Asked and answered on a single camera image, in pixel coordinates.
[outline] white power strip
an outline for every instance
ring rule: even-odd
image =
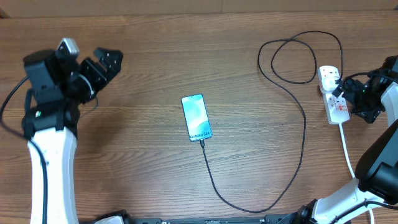
[[[332,94],[338,86],[336,81],[340,78],[338,69],[329,65],[322,66],[319,68],[318,78],[329,124],[340,124],[349,120],[346,100],[341,95],[335,97]]]

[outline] blue phone screen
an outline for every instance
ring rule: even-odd
[[[211,128],[207,117],[205,101],[202,94],[187,96],[181,99],[187,122],[189,140],[197,141],[211,138]]]

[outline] power strip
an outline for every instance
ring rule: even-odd
[[[318,70],[318,78],[329,124],[339,124],[349,120],[346,100],[341,95],[335,97],[332,94],[338,86],[336,81],[340,78],[338,69],[329,65],[322,66]]]

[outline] wooden table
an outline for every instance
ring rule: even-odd
[[[179,16],[115,16],[0,20],[0,101],[25,76],[22,58],[54,49],[73,37],[82,60],[98,46],[124,53],[122,72],[99,93],[99,108],[79,121],[75,194],[79,218],[125,208],[134,217],[260,217],[225,205],[214,193],[199,142],[188,140],[181,97],[204,94],[213,137],[206,148],[220,193],[251,210],[268,207],[297,167],[303,118],[293,99],[267,81],[256,66],[263,42],[305,30],[337,35],[344,74],[380,67],[398,54],[398,13],[295,12]],[[340,68],[336,41],[323,34],[300,39],[315,50],[318,65]],[[264,48],[271,75],[278,44]],[[309,50],[287,45],[275,59],[285,78],[304,81],[314,64]],[[307,114],[303,164],[291,188],[267,213],[290,213],[327,197],[350,180],[337,126],[330,126],[317,78],[306,85],[277,80]],[[5,122],[20,127],[25,84],[9,102]],[[86,113],[93,103],[81,106]],[[355,166],[387,128],[352,116],[345,125]],[[0,129],[0,223],[28,223],[31,168],[26,142]],[[376,223],[397,223],[398,213],[379,208]],[[354,223],[368,223],[362,215]]]

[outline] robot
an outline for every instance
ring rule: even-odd
[[[381,111],[388,117],[388,129],[363,154],[355,178],[327,198],[314,199],[298,211],[261,218],[217,218],[161,220],[130,217],[125,210],[109,213],[90,222],[79,222],[73,188],[73,158],[77,142],[78,105],[96,98],[121,70],[122,52],[97,48],[99,62],[90,58],[78,64],[79,49],[65,38],[56,50],[41,50],[24,58],[27,79],[32,88],[25,99],[23,137],[28,140],[32,159],[32,214],[30,223],[57,224],[330,224],[346,223],[370,208],[394,207],[398,202],[398,56],[386,58],[381,68],[340,80],[335,96],[353,105],[352,113],[373,123]],[[361,83],[352,78],[367,75]],[[37,106],[31,107],[32,97]]]

